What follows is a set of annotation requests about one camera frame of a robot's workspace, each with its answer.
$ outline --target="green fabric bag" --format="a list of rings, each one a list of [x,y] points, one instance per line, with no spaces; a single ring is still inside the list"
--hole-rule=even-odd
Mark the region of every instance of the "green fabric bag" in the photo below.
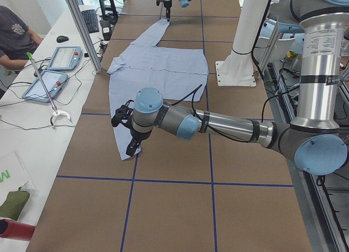
[[[11,218],[17,221],[29,196],[30,194],[26,191],[21,191],[21,188],[18,191],[9,192],[4,204],[0,206],[0,217]]]

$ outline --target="white desk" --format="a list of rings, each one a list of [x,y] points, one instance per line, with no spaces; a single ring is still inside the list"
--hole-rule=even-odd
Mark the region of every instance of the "white desk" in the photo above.
[[[81,7],[81,10],[91,8],[95,7],[84,5]],[[57,43],[56,38],[59,35],[66,35],[69,37],[69,41],[60,44]],[[92,33],[91,38],[93,43],[103,39],[101,31],[99,33]],[[80,46],[83,53],[86,52],[69,10],[62,14],[47,34],[33,55],[34,60],[38,61],[51,57],[57,46]],[[79,70],[86,60],[88,60],[88,58],[82,56],[75,71]],[[33,82],[35,80],[33,74],[33,67],[28,67],[20,72],[15,82]],[[68,76],[72,76],[73,74],[74,72],[68,73]],[[58,109],[67,111],[71,115],[72,123],[70,123],[66,117],[62,116],[55,119],[55,125],[76,125],[82,105],[85,103],[93,83],[94,76],[94,68],[91,62],[88,62],[77,75],[82,82],[82,86],[71,103],[67,106],[63,106],[56,102]],[[65,84],[56,99],[62,103],[69,102],[79,84],[78,80],[72,77],[67,84]],[[17,85],[14,85],[11,89],[20,97],[27,89],[27,86],[16,86]],[[23,100],[18,99],[13,92],[6,92],[0,100],[0,115],[2,115],[2,120],[24,128],[43,127],[50,124],[50,117],[53,110],[49,103],[42,104],[28,101],[15,105],[3,106],[20,101]],[[53,130],[51,127],[24,131],[0,122],[0,157],[15,151],[28,170],[38,190],[36,195],[29,198],[18,221],[31,225],[37,224],[73,132],[74,128],[70,127],[58,127],[56,130]],[[25,251],[28,244],[29,242],[25,241],[0,238],[1,251]]]

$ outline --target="keyboard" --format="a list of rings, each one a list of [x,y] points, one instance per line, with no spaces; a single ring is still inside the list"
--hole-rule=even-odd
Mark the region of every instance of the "keyboard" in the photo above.
[[[87,26],[87,30],[89,33],[94,33],[99,31],[96,10],[88,9],[88,10],[81,11],[81,15]]]

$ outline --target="computer mouse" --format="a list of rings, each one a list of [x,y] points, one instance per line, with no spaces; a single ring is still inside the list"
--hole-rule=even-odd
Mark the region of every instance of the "computer mouse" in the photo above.
[[[62,43],[62,42],[65,42],[65,41],[68,41],[69,38],[64,36],[64,35],[59,35],[56,39],[57,43]]]

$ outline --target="green logo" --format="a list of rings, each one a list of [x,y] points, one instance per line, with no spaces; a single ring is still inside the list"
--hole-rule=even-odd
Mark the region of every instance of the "green logo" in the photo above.
[[[10,176],[10,173],[8,170],[5,170],[5,172],[1,172],[0,183],[2,183],[4,181],[4,178],[9,179],[10,177],[11,176]]]

